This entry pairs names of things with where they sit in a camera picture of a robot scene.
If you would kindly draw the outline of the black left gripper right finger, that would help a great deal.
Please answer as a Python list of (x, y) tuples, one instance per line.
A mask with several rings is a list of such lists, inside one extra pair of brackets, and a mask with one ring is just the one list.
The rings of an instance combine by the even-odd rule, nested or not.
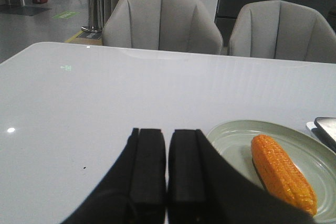
[(169, 148), (169, 223), (314, 223), (222, 158), (201, 130), (175, 130)]

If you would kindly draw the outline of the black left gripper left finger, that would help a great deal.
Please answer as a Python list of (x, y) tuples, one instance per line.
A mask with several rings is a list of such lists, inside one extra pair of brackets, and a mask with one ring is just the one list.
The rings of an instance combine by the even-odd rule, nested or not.
[(116, 162), (64, 223), (164, 223), (165, 170), (161, 131), (134, 128)]

